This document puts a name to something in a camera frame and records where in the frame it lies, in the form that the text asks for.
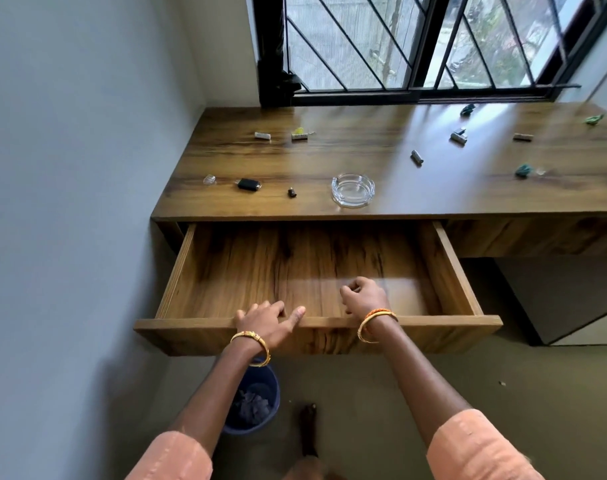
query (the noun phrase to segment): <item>desk drawer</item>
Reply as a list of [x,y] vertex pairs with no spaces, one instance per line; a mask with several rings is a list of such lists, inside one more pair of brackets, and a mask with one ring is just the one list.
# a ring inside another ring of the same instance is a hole
[[154,319],[134,329],[169,355],[216,355],[239,308],[283,300],[306,316],[275,353],[377,352],[357,339],[339,288],[356,276],[387,292],[425,352],[463,351],[501,326],[484,315],[437,221],[194,223]]

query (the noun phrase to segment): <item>shirt sleeve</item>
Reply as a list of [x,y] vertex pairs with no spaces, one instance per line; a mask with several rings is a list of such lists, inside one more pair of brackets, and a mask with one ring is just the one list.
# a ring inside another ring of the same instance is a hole
[[194,438],[179,431],[157,436],[125,480],[209,480],[212,460]]
[[436,480],[544,480],[481,411],[461,411],[437,429],[428,447]]

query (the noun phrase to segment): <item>window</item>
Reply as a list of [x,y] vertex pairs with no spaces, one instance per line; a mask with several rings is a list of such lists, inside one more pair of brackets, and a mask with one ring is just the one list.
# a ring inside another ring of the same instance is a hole
[[607,25],[607,0],[280,1],[257,30],[280,24],[293,105],[551,99]]

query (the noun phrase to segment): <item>bracelet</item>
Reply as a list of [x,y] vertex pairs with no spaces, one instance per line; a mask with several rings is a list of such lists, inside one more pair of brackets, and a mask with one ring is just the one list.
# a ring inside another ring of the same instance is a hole
[[262,347],[264,347],[264,350],[266,351],[266,359],[262,363],[251,363],[251,367],[264,367],[265,365],[267,365],[268,362],[270,362],[270,350],[267,349],[266,342],[264,342],[264,340],[259,335],[257,335],[253,331],[240,331],[239,333],[235,333],[232,336],[230,342],[232,343],[232,341],[237,337],[250,337],[251,339],[255,339],[261,344]]
[[370,322],[373,318],[378,317],[379,315],[390,315],[392,318],[394,318],[396,321],[398,321],[397,315],[392,313],[387,308],[377,308],[376,310],[373,310],[368,315],[366,315],[366,317],[364,318],[364,321],[361,322],[361,325],[359,325],[359,329],[357,330],[357,337],[359,337],[359,340],[361,340],[362,342],[365,342],[366,344],[378,344],[379,343],[379,342],[373,342],[372,340],[366,340],[366,339],[364,339],[364,337],[362,335],[362,331],[363,331],[364,327],[366,326],[366,324],[368,322]]

